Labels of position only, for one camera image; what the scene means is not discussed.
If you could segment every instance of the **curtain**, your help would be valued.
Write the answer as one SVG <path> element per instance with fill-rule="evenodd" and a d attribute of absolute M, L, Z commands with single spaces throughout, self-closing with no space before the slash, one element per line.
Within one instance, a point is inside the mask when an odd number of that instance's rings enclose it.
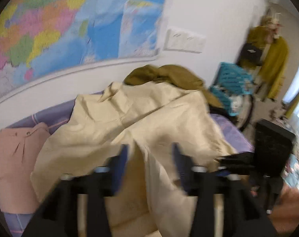
<path fill-rule="evenodd" d="M 288 103 L 288 109 L 285 113 L 285 116 L 289 119 L 294 117 L 293 121 L 297 125 L 299 123 L 299 115 L 293 114 L 299 113 L 299 68 L 287 93 L 283 98 L 283 102 Z"/>

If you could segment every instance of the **yellow coat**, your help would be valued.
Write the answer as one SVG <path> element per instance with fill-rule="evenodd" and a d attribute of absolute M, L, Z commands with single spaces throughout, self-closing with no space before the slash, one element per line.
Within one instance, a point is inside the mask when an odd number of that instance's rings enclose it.
<path fill-rule="evenodd" d="M 266 46 L 266 35 L 267 30 L 265 27 L 259 26 L 253 28 L 247 37 L 247 43 L 251 43 L 259 49 L 264 49 Z M 275 99 L 277 97 L 280 87 L 283 84 L 287 57 L 288 45 L 283 37 L 279 37 L 279 39 L 276 39 L 276 41 L 271 44 L 261 70 L 259 71 L 262 80 L 267 83 L 270 88 L 267 95 L 269 99 Z M 241 60 L 241 66 L 246 69 L 256 68 L 256 65 L 246 60 Z"/>

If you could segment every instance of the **beige jacket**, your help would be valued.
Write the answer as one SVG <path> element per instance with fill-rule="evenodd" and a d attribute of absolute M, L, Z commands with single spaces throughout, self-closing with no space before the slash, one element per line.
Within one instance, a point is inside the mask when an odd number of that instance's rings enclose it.
<path fill-rule="evenodd" d="M 196 199 L 175 185 L 172 142 L 210 168 L 215 157 L 235 153 L 201 92 L 167 83 L 113 83 L 103 95 L 77 97 L 70 121 L 44 144 L 31 180 L 42 201 L 63 173 L 89 174 L 128 144 L 122 187 L 106 199 L 113 236 L 141 237 L 156 230 L 162 236 L 188 236 Z"/>

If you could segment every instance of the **white wall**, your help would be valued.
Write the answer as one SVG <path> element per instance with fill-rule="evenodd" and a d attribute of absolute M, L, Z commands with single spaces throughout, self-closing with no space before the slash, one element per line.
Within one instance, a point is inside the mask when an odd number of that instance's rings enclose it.
<path fill-rule="evenodd" d="M 207 85 L 219 62 L 236 60 L 250 25 L 265 11 L 265 0 L 166 0 L 168 26 L 206 36 L 200 54 L 163 51 L 152 64 L 179 64 L 203 78 Z M 32 113 L 74 99 L 79 93 L 94 93 L 112 81 L 122 81 L 145 62 L 87 69 L 39 83 L 0 103 L 0 129 Z"/>

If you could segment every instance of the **pink jacket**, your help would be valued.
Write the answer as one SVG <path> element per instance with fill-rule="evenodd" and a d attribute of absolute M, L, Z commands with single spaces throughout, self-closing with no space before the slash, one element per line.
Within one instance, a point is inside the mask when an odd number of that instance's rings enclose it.
<path fill-rule="evenodd" d="M 30 174 L 49 136 L 45 123 L 0 131 L 0 208 L 3 212 L 27 214 L 37 209 L 39 203 Z"/>

